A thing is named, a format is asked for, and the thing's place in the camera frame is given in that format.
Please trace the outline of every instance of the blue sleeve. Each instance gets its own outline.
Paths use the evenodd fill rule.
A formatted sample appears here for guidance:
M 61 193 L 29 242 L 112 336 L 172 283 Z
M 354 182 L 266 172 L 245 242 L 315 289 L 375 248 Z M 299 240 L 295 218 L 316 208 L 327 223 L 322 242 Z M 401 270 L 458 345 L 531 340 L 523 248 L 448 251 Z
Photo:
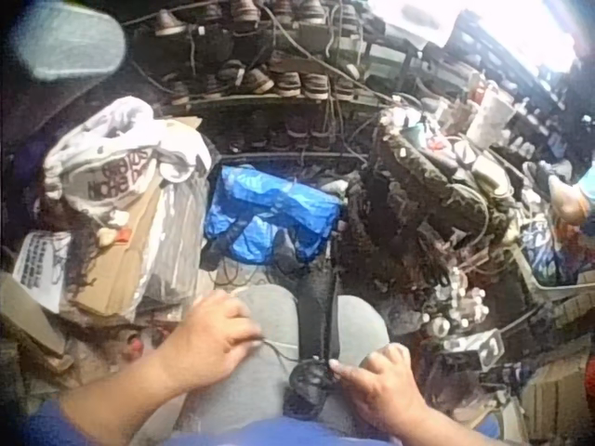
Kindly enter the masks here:
M 88 446 L 85 437 L 66 419 L 58 402 L 45 402 L 39 411 L 27 421 L 23 432 L 24 443 L 30 446 Z

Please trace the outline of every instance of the blue plastic bag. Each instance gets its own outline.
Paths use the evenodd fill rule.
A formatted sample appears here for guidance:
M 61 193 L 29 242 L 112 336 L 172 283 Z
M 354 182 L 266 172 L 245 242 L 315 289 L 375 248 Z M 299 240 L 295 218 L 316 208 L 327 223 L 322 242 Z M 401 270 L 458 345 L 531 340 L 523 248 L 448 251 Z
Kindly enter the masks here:
M 224 166 L 206 215 L 205 235 L 215 239 L 239 216 L 254 212 L 229 256 L 249 264 L 270 264 L 274 237 L 287 230 L 297 259 L 310 262 L 324 249 L 340 206 L 339 199 L 309 186 L 249 166 Z

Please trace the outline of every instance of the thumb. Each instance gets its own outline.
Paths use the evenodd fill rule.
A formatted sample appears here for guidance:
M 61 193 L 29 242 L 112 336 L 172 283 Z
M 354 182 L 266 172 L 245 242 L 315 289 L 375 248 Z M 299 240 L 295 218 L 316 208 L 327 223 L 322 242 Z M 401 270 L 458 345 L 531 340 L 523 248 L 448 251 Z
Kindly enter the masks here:
M 352 367 L 350 365 L 342 364 L 337 360 L 330 360 L 329 367 L 342 380 L 354 384 L 360 388 L 369 388 L 373 385 L 374 374 L 368 372 L 360 367 Z

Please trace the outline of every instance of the left hand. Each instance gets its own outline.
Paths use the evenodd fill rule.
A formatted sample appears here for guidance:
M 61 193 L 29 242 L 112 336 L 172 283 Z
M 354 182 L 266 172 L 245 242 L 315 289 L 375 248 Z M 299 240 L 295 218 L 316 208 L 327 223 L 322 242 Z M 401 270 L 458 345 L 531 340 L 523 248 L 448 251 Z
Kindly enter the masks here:
M 155 352 L 170 384 L 185 392 L 229 377 L 262 338 L 249 318 L 247 306 L 222 290 L 196 304 Z

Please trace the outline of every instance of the bright light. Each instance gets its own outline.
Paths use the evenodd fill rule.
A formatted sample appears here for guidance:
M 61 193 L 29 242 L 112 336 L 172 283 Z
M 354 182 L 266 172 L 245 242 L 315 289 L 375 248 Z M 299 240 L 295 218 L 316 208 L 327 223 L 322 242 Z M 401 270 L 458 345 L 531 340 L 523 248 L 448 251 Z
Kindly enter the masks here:
M 554 72 L 570 71 L 575 41 L 541 0 L 469 0 L 468 9 L 482 18 L 481 25 L 500 44 L 533 65 L 532 71 L 540 65 Z

